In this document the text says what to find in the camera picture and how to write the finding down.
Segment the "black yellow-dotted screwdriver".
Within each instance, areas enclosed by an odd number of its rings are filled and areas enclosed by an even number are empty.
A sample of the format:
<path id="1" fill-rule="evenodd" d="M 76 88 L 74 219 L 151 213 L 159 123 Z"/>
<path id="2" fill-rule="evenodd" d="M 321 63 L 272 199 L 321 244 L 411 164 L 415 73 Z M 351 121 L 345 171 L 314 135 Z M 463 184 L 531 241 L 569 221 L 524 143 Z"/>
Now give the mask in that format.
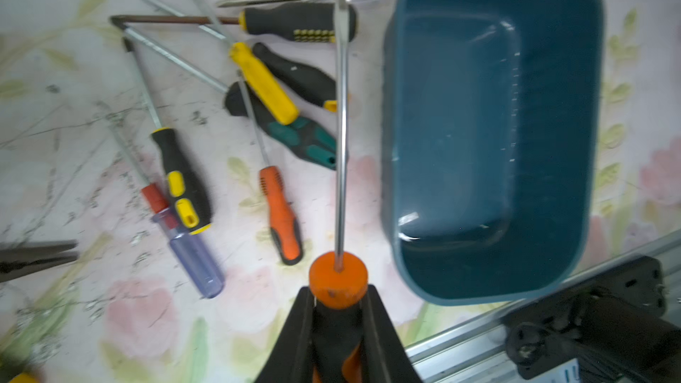
<path id="1" fill-rule="evenodd" d="M 289 3 L 265 9 L 247 7 L 237 17 L 221 17 L 225 25 L 240 27 L 248 35 L 276 35 L 290 42 L 332 43 L 334 5 Z M 117 28 L 129 24 L 193 25 L 210 28 L 208 18 L 199 16 L 114 15 L 109 18 Z"/>

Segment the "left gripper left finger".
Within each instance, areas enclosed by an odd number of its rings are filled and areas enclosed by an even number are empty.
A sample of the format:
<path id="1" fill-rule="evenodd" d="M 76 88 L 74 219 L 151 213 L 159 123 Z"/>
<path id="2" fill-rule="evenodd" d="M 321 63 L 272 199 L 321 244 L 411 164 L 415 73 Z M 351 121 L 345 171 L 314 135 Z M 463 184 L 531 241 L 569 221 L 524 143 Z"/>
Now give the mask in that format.
<path id="1" fill-rule="evenodd" d="M 308 287 L 302 287 L 255 383 L 313 381 L 313 324 L 314 296 Z"/>

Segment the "yellow black utility knife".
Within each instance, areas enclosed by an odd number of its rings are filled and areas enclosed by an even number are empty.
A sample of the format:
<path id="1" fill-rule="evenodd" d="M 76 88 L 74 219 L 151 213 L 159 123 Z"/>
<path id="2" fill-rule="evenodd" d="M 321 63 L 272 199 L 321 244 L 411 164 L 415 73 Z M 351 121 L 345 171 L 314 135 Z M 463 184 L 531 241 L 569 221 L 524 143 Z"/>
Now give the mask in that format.
<path id="1" fill-rule="evenodd" d="M 39 380 L 26 372 L 9 372 L 1 376 L 3 383 L 39 383 Z"/>

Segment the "black yellow small screwdriver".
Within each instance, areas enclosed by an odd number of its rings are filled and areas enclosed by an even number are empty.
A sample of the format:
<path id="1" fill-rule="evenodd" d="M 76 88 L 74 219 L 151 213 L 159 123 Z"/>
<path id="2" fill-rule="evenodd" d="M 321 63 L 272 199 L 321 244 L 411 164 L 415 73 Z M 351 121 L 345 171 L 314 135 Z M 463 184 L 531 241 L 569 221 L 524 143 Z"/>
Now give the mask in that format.
<path id="1" fill-rule="evenodd" d="M 129 57 L 132 74 L 136 77 L 143 101 L 155 126 L 151 138 L 161 154 L 171 205 L 191 234 L 202 233 L 211 226 L 213 217 L 213 209 L 205 184 L 200 180 L 193 168 L 193 162 L 181 147 L 177 131 L 163 124 L 147 86 L 133 42 L 124 37 L 122 44 Z"/>

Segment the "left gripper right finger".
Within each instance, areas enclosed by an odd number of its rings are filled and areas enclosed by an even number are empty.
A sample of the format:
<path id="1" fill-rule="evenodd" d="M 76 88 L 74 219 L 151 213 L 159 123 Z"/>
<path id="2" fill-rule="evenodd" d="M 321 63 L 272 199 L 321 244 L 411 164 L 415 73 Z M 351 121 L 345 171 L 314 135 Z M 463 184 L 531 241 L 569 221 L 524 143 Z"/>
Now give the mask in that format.
<path id="1" fill-rule="evenodd" d="M 360 301 L 363 338 L 360 348 L 362 381 L 422 383 L 406 354 L 395 326 L 374 285 Z"/>

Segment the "purple red screwdriver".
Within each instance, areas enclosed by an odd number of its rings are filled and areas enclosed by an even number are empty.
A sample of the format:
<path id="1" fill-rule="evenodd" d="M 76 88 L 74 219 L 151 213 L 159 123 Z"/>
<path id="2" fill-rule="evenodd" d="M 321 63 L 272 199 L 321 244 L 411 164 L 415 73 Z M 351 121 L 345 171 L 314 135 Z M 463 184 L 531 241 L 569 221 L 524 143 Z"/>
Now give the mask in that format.
<path id="1" fill-rule="evenodd" d="M 120 148 L 122 157 L 131 165 L 141 184 L 140 193 L 153 213 L 151 221 L 164 233 L 170 249 L 199 293 L 207 299 L 215 298 L 223 292 L 225 277 L 213 255 L 209 253 L 199 235 L 191 235 L 180 223 L 179 217 L 171 210 L 161 189 L 143 172 L 113 122 L 108 122 L 107 128 Z"/>

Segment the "green black screwdriver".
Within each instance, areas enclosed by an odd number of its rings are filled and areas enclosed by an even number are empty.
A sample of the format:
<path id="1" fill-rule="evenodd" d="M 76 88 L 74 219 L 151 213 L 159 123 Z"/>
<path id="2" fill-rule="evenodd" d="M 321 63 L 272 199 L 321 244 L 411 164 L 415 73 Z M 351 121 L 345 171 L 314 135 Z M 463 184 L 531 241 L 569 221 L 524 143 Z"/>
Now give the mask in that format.
<path id="1" fill-rule="evenodd" d="M 142 34 L 131 26 L 131 20 L 126 15 L 115 15 L 109 18 L 111 24 L 119 28 L 127 37 L 126 46 L 131 48 L 134 43 L 144 45 L 181 67 L 191 76 L 207 83 L 223 95 L 223 108 L 233 117 L 248 117 L 248 111 L 241 97 L 239 85 L 227 85 L 210 74 L 204 72 L 189 61 L 173 53 L 150 37 Z M 289 125 L 282 125 L 276 121 L 253 90 L 249 90 L 249 97 L 255 112 L 258 128 L 268 137 L 285 146 L 297 158 L 317 164 L 329 170 L 336 169 L 336 140 L 319 123 L 310 118 L 300 116 Z"/>

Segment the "black screwdriver yellow cap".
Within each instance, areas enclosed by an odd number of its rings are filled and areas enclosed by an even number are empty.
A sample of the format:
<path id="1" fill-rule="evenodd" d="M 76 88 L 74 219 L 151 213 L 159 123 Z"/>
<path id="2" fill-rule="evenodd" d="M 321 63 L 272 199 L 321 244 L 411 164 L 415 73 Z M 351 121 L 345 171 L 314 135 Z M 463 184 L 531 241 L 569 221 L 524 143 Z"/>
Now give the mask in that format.
<path id="1" fill-rule="evenodd" d="M 249 47 L 255 56 L 268 67 L 277 82 L 282 81 L 299 97 L 312 105 L 331 112 L 336 110 L 336 85 L 331 76 L 317 67 L 286 59 L 262 43 Z"/>

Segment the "orange black screwdriver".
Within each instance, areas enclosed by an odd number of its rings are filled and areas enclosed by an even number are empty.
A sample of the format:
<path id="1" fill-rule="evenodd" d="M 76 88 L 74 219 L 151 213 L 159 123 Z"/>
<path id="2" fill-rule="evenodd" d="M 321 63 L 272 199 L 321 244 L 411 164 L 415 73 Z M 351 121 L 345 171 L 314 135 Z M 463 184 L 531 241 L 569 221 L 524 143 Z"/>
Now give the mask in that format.
<path id="1" fill-rule="evenodd" d="M 362 332 L 358 303 L 368 285 L 365 264 L 345 251 L 347 170 L 349 164 L 349 3 L 334 4 L 336 42 L 337 166 L 333 252 L 310 266 L 309 289 L 315 297 L 312 345 L 315 382 L 360 382 Z"/>
<path id="2" fill-rule="evenodd" d="M 255 140 L 264 163 L 264 167 L 259 171 L 259 183 L 268 205 L 271 237 L 283 264 L 293 266 L 301 262 L 303 258 L 300 227 L 297 217 L 287 201 L 283 179 L 278 167 L 272 166 L 269 161 L 257 124 L 253 101 L 249 95 L 245 77 L 240 70 L 237 71 L 237 78 L 242 101 L 247 110 L 248 118 L 253 124 Z"/>

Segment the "teal plastic storage tray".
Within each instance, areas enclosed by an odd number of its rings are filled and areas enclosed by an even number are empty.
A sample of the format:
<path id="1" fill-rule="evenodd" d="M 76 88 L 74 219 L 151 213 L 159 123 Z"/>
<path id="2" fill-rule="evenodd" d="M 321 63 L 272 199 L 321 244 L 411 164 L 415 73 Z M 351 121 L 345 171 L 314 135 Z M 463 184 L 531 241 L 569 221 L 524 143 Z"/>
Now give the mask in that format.
<path id="1" fill-rule="evenodd" d="M 384 38 L 381 221 L 441 306 L 541 296 L 585 250 L 603 0 L 397 0 Z"/>

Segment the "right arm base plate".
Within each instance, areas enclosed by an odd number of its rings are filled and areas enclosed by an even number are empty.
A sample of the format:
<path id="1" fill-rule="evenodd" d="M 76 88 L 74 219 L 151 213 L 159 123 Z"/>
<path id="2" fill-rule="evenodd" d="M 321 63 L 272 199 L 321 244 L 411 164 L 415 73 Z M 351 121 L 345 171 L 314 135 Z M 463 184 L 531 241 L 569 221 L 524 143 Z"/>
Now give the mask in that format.
<path id="1" fill-rule="evenodd" d="M 583 382 L 678 382 L 666 310 L 663 267 L 643 256 L 506 315 L 505 352 L 526 381 L 576 360 Z"/>

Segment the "aluminium mounting rail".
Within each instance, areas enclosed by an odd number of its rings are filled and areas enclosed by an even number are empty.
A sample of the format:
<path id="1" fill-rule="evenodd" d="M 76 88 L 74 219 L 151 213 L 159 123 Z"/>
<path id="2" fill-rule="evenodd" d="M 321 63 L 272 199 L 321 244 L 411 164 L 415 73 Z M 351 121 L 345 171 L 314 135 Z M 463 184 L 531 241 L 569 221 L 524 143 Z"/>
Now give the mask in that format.
<path id="1" fill-rule="evenodd" d="M 649 256 L 663 267 L 663 320 L 680 328 L 680 235 L 678 232 L 611 259 L 568 278 L 550 294 L 516 301 L 417 343 L 407 350 L 425 382 L 583 382 L 576 360 L 526 381 L 505 352 L 507 330 L 503 318 L 515 310 L 581 283 L 621 264 Z"/>

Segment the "yellow handle screwdriver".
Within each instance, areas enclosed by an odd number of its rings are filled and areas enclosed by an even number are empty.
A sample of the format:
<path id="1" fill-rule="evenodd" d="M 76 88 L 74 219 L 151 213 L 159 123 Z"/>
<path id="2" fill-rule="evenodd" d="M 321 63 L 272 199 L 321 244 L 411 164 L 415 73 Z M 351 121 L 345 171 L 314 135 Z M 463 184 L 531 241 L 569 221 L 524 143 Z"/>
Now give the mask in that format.
<path id="1" fill-rule="evenodd" d="M 225 38 L 229 57 L 239 68 L 249 87 L 259 96 L 275 120 L 282 125 L 293 123 L 299 117 L 300 111 L 292 99 L 280 87 L 268 67 L 255 56 L 246 43 L 237 41 L 223 27 L 223 23 L 218 19 L 206 0 L 192 1 L 206 15 L 213 28 Z"/>

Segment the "yellow black pliers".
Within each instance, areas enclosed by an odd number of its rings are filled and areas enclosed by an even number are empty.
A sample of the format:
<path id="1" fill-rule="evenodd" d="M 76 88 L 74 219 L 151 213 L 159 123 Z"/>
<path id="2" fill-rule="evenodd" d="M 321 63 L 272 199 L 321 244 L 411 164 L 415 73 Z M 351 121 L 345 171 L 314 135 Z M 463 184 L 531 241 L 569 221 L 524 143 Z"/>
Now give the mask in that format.
<path id="1" fill-rule="evenodd" d="M 1 248 L 1 282 L 75 262 L 80 253 L 76 240 L 46 241 Z"/>

